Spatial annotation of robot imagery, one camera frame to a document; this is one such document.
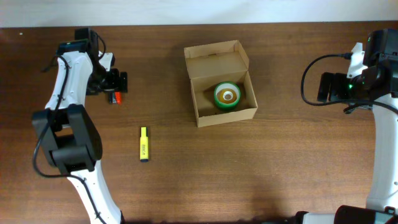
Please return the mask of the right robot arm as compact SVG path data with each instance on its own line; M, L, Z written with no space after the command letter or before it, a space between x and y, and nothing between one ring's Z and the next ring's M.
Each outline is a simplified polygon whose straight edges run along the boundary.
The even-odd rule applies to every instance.
M373 112L376 125L373 180L364 208L340 206L335 213L300 211L287 223L397 223L397 30L375 30L350 53L346 73L321 75L313 106L346 104Z

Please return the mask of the green tape roll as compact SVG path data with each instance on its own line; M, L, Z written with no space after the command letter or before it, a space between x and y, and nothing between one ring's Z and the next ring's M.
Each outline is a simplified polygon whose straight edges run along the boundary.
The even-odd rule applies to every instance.
M233 104L224 104L224 103L220 103L217 99L216 99L216 94L224 88L230 88L235 90L238 93L238 99L233 103ZM229 110L233 110L235 109L235 107L237 107L239 101L240 101L240 97L241 97L241 91L240 88L233 82L221 82L219 83L215 90L214 90L214 99L215 99L215 105L217 108L219 108L220 110L224 110L224 111L229 111Z

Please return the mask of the red black stapler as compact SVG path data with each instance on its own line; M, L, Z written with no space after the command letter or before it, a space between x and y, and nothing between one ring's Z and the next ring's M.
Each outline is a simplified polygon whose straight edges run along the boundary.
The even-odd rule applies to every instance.
M122 104L122 94L119 91L108 93L108 101L110 104Z

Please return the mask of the small yellow tape roll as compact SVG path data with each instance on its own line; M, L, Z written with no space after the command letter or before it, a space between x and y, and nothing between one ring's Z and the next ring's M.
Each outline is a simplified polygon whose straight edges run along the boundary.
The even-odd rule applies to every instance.
M220 103L233 104L238 99L238 93L233 89L224 88L216 94L216 99Z

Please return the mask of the yellow highlighter pen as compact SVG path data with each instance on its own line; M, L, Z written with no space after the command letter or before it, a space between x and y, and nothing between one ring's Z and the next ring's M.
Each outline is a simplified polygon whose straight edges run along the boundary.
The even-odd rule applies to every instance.
M149 138L147 135L147 128L141 127L141 136L140 136L140 161L148 162L149 161Z

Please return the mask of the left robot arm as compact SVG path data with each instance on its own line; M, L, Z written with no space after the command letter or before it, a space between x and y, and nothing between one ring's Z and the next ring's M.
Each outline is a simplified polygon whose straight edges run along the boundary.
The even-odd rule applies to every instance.
M124 223L104 179L100 134L85 109L86 97L105 93L120 103L127 92L127 73L114 67L100 35L90 28L76 29L74 40L59 44L43 71L57 69L52 95L44 110L32 115L38 140L32 165L46 179L68 179L91 223Z

